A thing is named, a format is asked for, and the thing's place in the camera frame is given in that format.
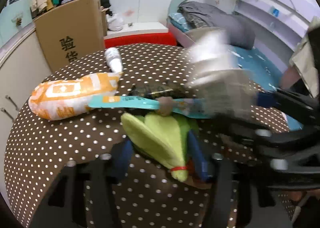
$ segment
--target green plush toy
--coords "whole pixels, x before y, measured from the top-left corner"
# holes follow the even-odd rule
[[[196,120],[180,114],[163,117],[150,112],[145,117],[124,113],[121,121],[142,154],[170,169],[173,178],[186,181],[187,133],[191,128],[198,131]]]

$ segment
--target brown tablecloth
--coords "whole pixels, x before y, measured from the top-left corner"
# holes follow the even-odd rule
[[[124,74],[117,93],[126,95],[133,83],[163,83],[171,81],[184,85],[192,66],[185,49],[156,44],[135,44],[118,47],[123,58]],[[104,51],[81,58],[55,72],[44,81],[77,79],[84,75],[109,71]],[[261,89],[254,82],[248,83]],[[25,103],[18,114],[5,152],[4,173],[9,202],[15,217],[28,227],[32,216],[51,182],[64,164],[74,159],[87,162],[109,152],[113,144],[125,137],[120,116],[122,109],[96,109],[65,120],[49,121],[33,114]],[[274,131],[288,131],[284,115],[274,109],[252,106],[252,117],[266,122]],[[228,152],[237,162],[256,160],[247,147],[227,148],[218,134],[211,133],[211,121],[199,120],[201,140]],[[229,227],[236,218],[236,182],[234,205],[230,210]],[[88,227],[90,219],[90,183],[86,184]],[[200,227],[208,201],[208,190],[196,189],[171,178],[167,169],[157,162],[134,154],[127,178],[113,186],[119,218],[125,228],[155,226]],[[289,203],[285,194],[283,203]],[[286,206],[289,214],[293,208]]]

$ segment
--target blue pillow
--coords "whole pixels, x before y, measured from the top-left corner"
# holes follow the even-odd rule
[[[193,29],[193,27],[186,21],[186,18],[179,12],[169,14],[169,17],[179,23],[186,31]]]

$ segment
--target blue mattress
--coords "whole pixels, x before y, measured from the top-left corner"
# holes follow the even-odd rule
[[[172,25],[186,32],[182,25],[170,19]],[[229,46],[229,50],[237,57],[238,66],[250,71],[250,78],[258,83],[265,90],[273,90],[273,87],[279,86],[282,76],[281,71],[257,48],[251,50],[242,49],[235,46]],[[290,130],[301,129],[301,124],[287,115],[288,126]]]

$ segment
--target white cabinet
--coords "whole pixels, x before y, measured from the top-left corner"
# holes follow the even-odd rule
[[[51,71],[34,30],[31,30],[27,37],[24,36],[24,40],[3,59],[5,61],[1,61],[3,63],[0,67],[0,107],[16,118],[33,89],[50,75]],[[18,110],[5,98],[6,95],[17,105]],[[11,127],[10,117],[0,111],[0,166],[4,165],[5,148]],[[3,167],[0,167],[0,192],[8,203]]]

